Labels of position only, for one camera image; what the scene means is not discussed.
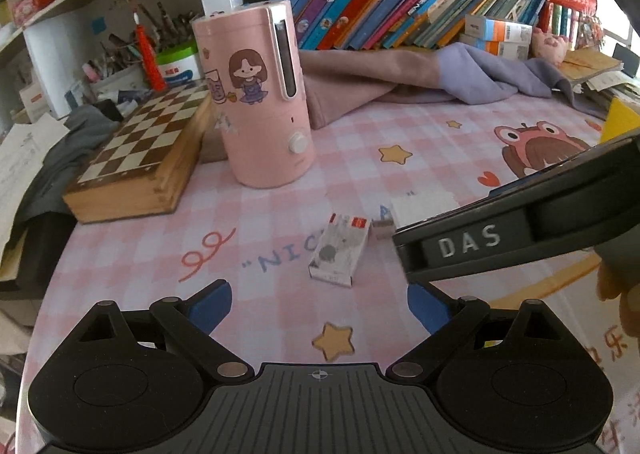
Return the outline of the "small white card box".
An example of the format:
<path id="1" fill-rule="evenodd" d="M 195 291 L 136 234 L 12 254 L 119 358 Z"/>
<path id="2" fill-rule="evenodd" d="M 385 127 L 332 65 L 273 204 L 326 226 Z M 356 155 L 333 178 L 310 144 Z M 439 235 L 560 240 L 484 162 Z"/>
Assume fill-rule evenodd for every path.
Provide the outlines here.
<path id="1" fill-rule="evenodd" d="M 367 218 L 334 213 L 308 263 L 309 276 L 350 289 L 369 230 Z"/>

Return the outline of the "blue white eraser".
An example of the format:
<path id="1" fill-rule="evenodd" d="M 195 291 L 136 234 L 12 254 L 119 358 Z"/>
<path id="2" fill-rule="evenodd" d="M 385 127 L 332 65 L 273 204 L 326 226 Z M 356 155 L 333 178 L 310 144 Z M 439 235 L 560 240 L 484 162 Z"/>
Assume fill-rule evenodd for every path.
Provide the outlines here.
<path id="1" fill-rule="evenodd" d="M 396 232 L 396 225 L 392 217 L 374 219 L 371 222 L 371 234 L 375 240 L 382 241 L 390 239 Z"/>

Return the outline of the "yellow cardboard box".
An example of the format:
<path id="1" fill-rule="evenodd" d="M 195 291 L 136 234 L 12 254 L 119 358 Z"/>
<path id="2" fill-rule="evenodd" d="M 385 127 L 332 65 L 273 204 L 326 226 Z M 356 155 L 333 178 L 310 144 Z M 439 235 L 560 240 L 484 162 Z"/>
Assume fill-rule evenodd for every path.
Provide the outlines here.
<path id="1" fill-rule="evenodd" d="M 606 115 L 600 142 L 608 142 L 628 131 L 640 127 L 640 113 L 638 104 L 628 104 L 614 98 Z"/>

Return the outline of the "pink pig plush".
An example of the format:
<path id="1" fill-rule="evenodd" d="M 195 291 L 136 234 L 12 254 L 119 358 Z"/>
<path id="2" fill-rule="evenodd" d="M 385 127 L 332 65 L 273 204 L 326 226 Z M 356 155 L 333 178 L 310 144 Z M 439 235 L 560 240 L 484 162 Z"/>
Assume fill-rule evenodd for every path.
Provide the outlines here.
<path id="1" fill-rule="evenodd" d="M 570 41 L 565 36 L 544 32 L 539 28 L 533 30 L 530 53 L 534 58 L 541 58 L 554 66 L 560 66 L 569 50 Z"/>

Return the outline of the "orange white medicine box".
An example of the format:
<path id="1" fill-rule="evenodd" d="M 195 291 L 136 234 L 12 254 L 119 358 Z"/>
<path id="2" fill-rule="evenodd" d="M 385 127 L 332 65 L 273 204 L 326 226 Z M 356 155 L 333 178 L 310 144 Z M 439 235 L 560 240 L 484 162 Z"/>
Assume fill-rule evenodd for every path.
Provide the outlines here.
<path id="1" fill-rule="evenodd" d="M 532 36 L 533 28 L 528 24 L 468 14 L 459 40 L 494 56 L 524 61 L 529 55 Z"/>

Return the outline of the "red boxed book set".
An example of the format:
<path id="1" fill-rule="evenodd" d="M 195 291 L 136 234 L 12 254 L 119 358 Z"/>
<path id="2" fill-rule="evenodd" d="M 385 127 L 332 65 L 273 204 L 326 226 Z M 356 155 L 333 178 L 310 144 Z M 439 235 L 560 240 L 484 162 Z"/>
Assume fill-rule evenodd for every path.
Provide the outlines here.
<path id="1" fill-rule="evenodd" d="M 575 46 L 580 18 L 594 16 L 598 0 L 546 0 L 537 26 L 544 32 L 565 36 Z"/>

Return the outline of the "pink checkered tablecloth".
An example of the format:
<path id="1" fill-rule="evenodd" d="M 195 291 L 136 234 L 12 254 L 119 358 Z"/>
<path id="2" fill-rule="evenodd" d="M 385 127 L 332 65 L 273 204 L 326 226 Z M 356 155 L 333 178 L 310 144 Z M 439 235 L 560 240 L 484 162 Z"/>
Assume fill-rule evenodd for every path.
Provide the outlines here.
<path id="1" fill-rule="evenodd" d="M 316 131 L 314 165 L 291 185 L 255 190 L 225 162 L 196 167 L 174 213 L 76 227 L 39 310 L 25 378 L 98 301 L 141 309 L 220 278 L 233 301 L 214 337 L 253 365 L 322 363 L 314 338 L 333 324 L 352 330 L 350 361 L 386 366 L 425 337 L 393 243 L 370 237 L 348 289 L 313 280 L 308 263 L 330 217 L 387 219 L 410 203 L 439 213 L 478 200 L 513 179 L 496 128 L 538 122 L 589 144 L 603 128 L 561 101 L 520 95 L 476 107 L 375 102 Z"/>

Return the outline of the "wooden chess box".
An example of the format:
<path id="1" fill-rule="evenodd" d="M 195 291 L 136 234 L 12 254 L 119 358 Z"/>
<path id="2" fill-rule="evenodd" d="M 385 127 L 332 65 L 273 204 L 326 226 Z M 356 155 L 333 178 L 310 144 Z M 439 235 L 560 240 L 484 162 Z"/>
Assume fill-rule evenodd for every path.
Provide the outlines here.
<path id="1" fill-rule="evenodd" d="M 94 153 L 63 194 L 65 204 L 81 223 L 172 213 L 213 115 L 203 81 L 154 95 Z"/>

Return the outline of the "stack of white papers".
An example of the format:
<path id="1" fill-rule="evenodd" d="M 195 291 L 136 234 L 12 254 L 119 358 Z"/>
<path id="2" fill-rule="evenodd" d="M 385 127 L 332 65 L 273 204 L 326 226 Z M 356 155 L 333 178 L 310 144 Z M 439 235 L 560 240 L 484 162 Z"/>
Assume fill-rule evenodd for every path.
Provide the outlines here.
<path id="1" fill-rule="evenodd" d="M 15 215 L 32 181 L 40 172 L 49 151 L 70 131 L 50 114 L 35 124 L 14 124 L 1 144 L 0 252 L 12 234 Z"/>

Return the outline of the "pink purple cloth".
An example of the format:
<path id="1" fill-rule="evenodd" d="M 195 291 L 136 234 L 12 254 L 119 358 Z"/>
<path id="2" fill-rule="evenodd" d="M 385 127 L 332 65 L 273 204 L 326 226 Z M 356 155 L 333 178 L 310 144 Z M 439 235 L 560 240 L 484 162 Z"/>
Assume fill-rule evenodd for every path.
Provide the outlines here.
<path id="1" fill-rule="evenodd" d="M 509 60 L 462 43 L 436 51 L 302 50 L 299 60 L 314 129 L 375 101 L 480 106 L 522 94 L 560 99 L 579 112 L 597 114 L 597 106 L 576 95 L 551 63 Z"/>

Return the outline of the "white jar green lid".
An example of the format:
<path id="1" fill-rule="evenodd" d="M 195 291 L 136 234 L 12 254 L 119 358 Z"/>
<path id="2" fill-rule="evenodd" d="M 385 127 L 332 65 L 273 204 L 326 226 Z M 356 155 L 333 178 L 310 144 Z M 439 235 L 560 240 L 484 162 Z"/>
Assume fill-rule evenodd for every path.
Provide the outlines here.
<path id="1" fill-rule="evenodd" d="M 160 51 L 155 56 L 155 61 L 168 87 L 201 81 L 203 78 L 195 40 Z"/>

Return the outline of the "pink cylindrical appliance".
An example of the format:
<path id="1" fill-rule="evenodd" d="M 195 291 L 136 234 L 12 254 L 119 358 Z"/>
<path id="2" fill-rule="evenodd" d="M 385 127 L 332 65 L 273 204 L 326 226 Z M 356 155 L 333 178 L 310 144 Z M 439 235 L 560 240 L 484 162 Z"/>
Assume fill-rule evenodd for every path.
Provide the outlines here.
<path id="1" fill-rule="evenodd" d="M 270 189 L 302 177 L 314 144 L 291 3 L 216 12 L 192 28 L 235 179 Z"/>

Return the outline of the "white shelf unit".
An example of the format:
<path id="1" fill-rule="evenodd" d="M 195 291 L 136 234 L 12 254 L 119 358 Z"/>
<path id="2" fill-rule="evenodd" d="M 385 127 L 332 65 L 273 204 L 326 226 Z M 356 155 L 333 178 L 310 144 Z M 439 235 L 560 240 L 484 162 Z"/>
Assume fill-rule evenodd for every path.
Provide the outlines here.
<path id="1" fill-rule="evenodd" d="M 65 95 L 84 75 L 84 63 L 96 58 L 110 35 L 127 37 L 145 6 L 164 6 L 171 14 L 209 14 L 240 0 L 55 0 L 17 29 L 1 47 L 1 127 L 9 129 L 11 113 L 23 107 L 18 71 L 26 64 L 36 72 L 53 116 L 70 110 Z"/>

